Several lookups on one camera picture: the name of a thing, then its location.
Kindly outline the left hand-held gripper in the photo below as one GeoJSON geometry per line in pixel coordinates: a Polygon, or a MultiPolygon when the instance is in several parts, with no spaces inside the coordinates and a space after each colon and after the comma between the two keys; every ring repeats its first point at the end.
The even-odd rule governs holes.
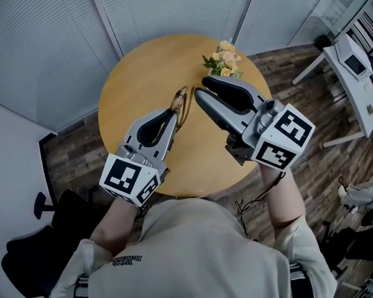
{"type": "Polygon", "coordinates": [[[153,111],[135,121],[115,154],[109,154],[99,185],[111,196],[143,207],[170,172],[164,159],[177,128],[177,113],[153,111]],[[134,149],[142,146],[142,151],[134,149]]]}

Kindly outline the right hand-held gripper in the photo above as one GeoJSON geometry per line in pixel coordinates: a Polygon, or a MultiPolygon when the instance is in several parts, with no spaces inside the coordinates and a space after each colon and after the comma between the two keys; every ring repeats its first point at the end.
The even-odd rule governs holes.
{"type": "Polygon", "coordinates": [[[243,165],[255,161],[279,171],[303,153],[315,125],[291,104],[266,100],[253,85],[232,77],[205,76],[195,100],[221,129],[230,134],[225,148],[243,165]],[[252,118],[252,111],[258,113],[252,118]]]}

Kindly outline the thin metal-frame eyeglasses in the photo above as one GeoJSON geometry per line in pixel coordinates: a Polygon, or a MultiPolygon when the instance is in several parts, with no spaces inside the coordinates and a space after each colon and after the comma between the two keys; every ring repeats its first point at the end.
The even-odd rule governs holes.
{"type": "Polygon", "coordinates": [[[182,128],[189,115],[194,92],[195,87],[189,89],[187,86],[183,86],[176,92],[172,100],[170,110],[177,115],[176,132],[182,128]]]}

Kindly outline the person's right forearm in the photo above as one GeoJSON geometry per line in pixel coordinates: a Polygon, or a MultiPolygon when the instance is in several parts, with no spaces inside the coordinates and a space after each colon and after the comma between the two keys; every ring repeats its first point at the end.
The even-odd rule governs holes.
{"type": "Polygon", "coordinates": [[[272,187],[265,201],[274,232],[278,234],[296,219],[306,215],[305,204],[291,169],[287,169],[285,176],[273,186],[281,172],[262,164],[259,167],[264,187],[272,187]]]}

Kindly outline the person's left forearm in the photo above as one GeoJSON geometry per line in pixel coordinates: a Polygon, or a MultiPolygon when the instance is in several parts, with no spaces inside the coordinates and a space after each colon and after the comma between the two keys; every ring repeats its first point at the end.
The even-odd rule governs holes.
{"type": "Polygon", "coordinates": [[[127,245],[138,208],[115,199],[100,223],[90,236],[90,240],[100,247],[118,255],[127,245]]]}

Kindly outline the yellow flower bouquet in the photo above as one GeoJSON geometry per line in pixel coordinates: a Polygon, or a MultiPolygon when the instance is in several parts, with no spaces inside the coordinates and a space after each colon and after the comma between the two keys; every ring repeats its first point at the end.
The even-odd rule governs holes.
{"type": "Polygon", "coordinates": [[[203,66],[209,69],[209,75],[242,78],[242,71],[238,67],[241,57],[236,53],[234,45],[227,41],[221,40],[216,50],[207,58],[204,55],[203,66]]]}

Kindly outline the white window blind panel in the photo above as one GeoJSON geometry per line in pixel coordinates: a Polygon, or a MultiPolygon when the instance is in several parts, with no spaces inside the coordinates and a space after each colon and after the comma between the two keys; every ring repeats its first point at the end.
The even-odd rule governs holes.
{"type": "Polygon", "coordinates": [[[0,0],[0,105],[51,130],[93,112],[118,55],[93,0],[0,0]]]}
{"type": "Polygon", "coordinates": [[[235,42],[251,0],[93,0],[118,58],[149,40],[198,34],[235,42]]]}
{"type": "Polygon", "coordinates": [[[234,45],[245,55],[285,48],[319,0],[248,0],[234,45]]]}

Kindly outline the black floor bin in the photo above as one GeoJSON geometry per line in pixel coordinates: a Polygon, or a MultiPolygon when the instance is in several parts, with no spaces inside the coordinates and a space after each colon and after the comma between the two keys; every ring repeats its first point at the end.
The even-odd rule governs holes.
{"type": "Polygon", "coordinates": [[[332,42],[326,35],[321,35],[315,40],[315,47],[321,52],[325,47],[330,46],[332,46],[332,42]]]}

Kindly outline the white desk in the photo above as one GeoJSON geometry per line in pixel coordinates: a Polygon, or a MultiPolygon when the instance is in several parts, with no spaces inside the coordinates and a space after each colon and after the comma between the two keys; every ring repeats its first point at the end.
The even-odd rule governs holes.
{"type": "Polygon", "coordinates": [[[360,131],[351,135],[324,142],[320,144],[320,147],[327,148],[358,138],[370,137],[373,131],[373,114],[368,114],[367,106],[371,104],[373,107],[373,84],[370,78],[358,80],[347,69],[345,69],[345,67],[340,64],[338,60],[334,45],[325,47],[321,54],[292,81],[292,84],[298,84],[323,60],[326,60],[330,67],[332,67],[346,94],[348,95],[359,122],[360,131]]]}

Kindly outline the beige t-shirt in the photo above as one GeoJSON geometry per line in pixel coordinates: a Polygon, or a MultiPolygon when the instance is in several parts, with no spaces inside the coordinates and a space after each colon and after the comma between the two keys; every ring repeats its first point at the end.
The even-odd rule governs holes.
{"type": "Polygon", "coordinates": [[[333,298],[337,282],[304,217],[268,247],[245,237],[225,208],[203,199],[165,201],[145,216],[139,241],[112,255],[84,239],[50,298],[292,298],[292,266],[313,298],[333,298]]]}

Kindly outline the black office chair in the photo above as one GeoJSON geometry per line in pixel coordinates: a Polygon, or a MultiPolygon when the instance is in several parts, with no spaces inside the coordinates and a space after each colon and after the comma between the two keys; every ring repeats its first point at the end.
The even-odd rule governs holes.
{"type": "Polygon", "coordinates": [[[48,298],[79,242],[89,238],[102,216],[92,203],[67,189],[55,205],[38,193],[34,214],[53,212],[51,224],[6,245],[1,266],[25,298],[48,298]]]}
{"type": "Polygon", "coordinates": [[[373,261],[373,227],[360,232],[347,227],[339,232],[330,229],[330,223],[323,222],[326,227],[319,248],[331,271],[341,276],[345,269],[340,269],[338,264],[342,260],[373,261]]]}

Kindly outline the white microwave oven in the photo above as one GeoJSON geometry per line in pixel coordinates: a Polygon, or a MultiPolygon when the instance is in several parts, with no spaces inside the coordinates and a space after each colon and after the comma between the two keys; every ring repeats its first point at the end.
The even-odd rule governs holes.
{"type": "Polygon", "coordinates": [[[340,64],[356,79],[362,80],[373,75],[369,57],[349,35],[341,36],[334,46],[340,64]]]}

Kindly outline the glass partition panel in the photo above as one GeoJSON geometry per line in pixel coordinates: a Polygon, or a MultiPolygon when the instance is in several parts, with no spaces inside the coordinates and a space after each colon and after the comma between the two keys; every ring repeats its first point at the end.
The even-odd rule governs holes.
{"type": "Polygon", "coordinates": [[[312,44],[321,35],[326,35],[330,40],[336,39],[352,26],[371,1],[319,0],[288,45],[312,44]]]}

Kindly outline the black metal railing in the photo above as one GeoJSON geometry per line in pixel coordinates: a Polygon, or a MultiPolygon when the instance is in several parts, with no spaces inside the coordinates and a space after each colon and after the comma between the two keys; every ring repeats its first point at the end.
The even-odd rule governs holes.
{"type": "Polygon", "coordinates": [[[355,21],[351,27],[352,37],[363,48],[373,67],[373,20],[367,12],[355,21]]]}

